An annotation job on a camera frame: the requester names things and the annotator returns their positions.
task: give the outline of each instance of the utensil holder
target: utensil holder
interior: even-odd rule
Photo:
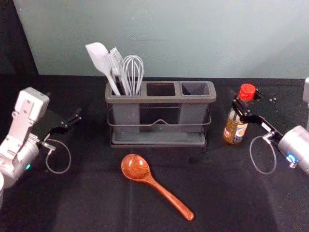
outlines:
[[[143,81],[138,96],[105,89],[113,147],[205,146],[211,104],[210,81]]]

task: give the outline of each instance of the white spatula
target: white spatula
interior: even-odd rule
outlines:
[[[112,63],[110,58],[108,57],[108,51],[106,47],[101,43],[91,43],[86,45],[86,49],[96,69],[106,75],[113,92],[116,95],[120,96],[120,92],[111,75]]]

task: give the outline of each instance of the black table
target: black table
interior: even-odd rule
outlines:
[[[0,138],[7,134],[18,92],[28,86],[51,92],[49,108],[70,116],[82,107],[83,120],[65,135],[55,135],[72,153],[72,166],[63,175],[47,171],[42,149],[30,170],[5,190],[0,211],[1,231],[309,231],[309,178],[292,170],[277,152],[274,174],[259,174],[249,157],[250,141],[265,132],[250,125],[244,141],[228,146],[222,140],[230,89],[242,83],[277,97],[267,118],[287,132],[306,126],[308,110],[302,101],[304,80],[207,79],[214,82],[207,148],[112,149],[109,144],[103,77],[0,76]],[[270,148],[256,143],[255,157],[271,168]],[[195,213],[192,222],[156,190],[125,179],[120,170],[128,153],[142,155],[155,179]],[[51,159],[58,168],[66,157]]]

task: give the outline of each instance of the light blue wall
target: light blue wall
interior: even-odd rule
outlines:
[[[85,44],[145,76],[305,78],[308,0],[14,0],[40,74],[101,75]]]

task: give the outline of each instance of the whisk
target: whisk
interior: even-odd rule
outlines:
[[[129,95],[138,95],[144,76],[144,64],[139,56],[127,56],[120,63],[121,78]]]

